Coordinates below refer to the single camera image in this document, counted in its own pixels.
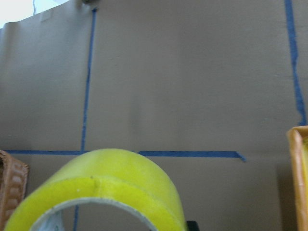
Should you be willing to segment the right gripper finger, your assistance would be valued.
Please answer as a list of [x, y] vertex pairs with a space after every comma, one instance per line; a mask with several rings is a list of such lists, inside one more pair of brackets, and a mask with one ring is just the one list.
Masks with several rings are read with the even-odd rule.
[[188, 231], [199, 231], [199, 226], [196, 221], [186, 221]]

